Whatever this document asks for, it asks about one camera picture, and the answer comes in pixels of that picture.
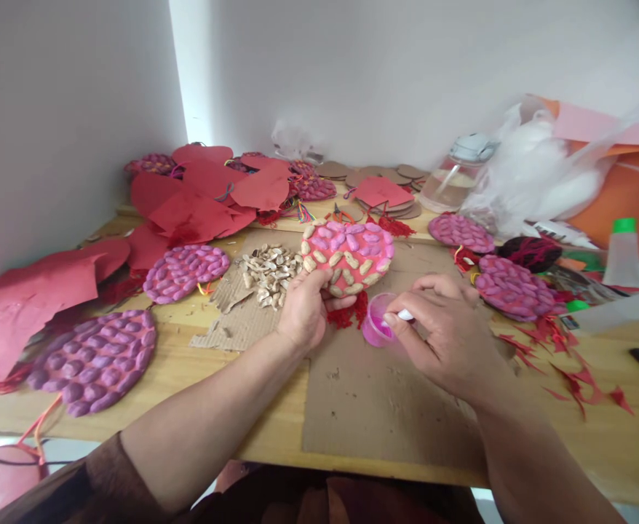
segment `white bottle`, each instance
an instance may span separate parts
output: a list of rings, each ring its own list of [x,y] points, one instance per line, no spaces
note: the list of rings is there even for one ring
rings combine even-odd
[[[613,223],[603,283],[639,287],[639,243],[634,218],[619,218]]]

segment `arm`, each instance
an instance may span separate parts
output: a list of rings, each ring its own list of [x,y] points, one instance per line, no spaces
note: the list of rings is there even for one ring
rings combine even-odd
[[[190,506],[218,476],[252,425],[324,335],[330,272],[291,282],[277,329],[205,380],[170,397],[122,432],[123,447],[162,508]]]
[[[475,313],[477,291],[427,275],[389,306],[385,321],[414,365],[477,414],[494,498],[508,523],[622,523],[589,481],[541,410],[519,387]],[[394,313],[409,312],[419,334]]]

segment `hand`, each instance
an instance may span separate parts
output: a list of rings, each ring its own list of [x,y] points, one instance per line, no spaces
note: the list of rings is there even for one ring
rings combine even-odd
[[[327,312],[347,308],[356,301],[355,296],[334,298],[323,290],[331,277],[329,270],[303,270],[288,286],[276,331],[297,348],[309,352],[316,347],[327,329]]]
[[[514,378],[475,312],[480,295],[448,275],[428,274],[394,299],[385,322],[426,377],[473,407],[494,401]],[[396,314],[407,309],[426,330],[426,340]]]

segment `left hand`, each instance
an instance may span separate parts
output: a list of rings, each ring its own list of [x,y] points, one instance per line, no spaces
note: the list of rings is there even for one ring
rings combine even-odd
[[[329,270],[303,270],[288,286],[276,331],[297,348],[309,352],[316,347],[327,329],[327,312],[347,308],[356,301],[355,296],[334,298],[323,290],[331,277]]]

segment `white wall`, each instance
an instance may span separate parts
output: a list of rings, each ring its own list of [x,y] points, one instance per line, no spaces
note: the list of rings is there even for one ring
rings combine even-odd
[[[281,117],[339,161],[428,168],[525,92],[617,115],[639,103],[639,0],[171,6],[189,137],[235,151],[270,152]]]
[[[167,0],[0,0],[0,273],[114,215],[122,166],[186,142]]]

